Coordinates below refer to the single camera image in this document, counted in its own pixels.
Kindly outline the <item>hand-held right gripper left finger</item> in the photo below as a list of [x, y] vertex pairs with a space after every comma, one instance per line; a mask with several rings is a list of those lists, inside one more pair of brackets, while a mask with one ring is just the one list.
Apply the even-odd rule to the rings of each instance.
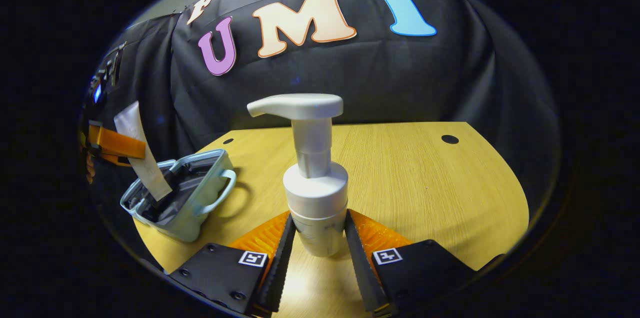
[[286, 211], [228, 246], [206, 243], [170, 277], [243, 317], [269, 318], [280, 308], [296, 231]]

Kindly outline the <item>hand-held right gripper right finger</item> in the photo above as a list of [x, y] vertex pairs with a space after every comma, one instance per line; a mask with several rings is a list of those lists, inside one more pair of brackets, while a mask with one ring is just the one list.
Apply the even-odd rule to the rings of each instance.
[[414, 315], [477, 275], [435, 240], [411, 242], [353, 209], [345, 234], [362, 302], [373, 316]]

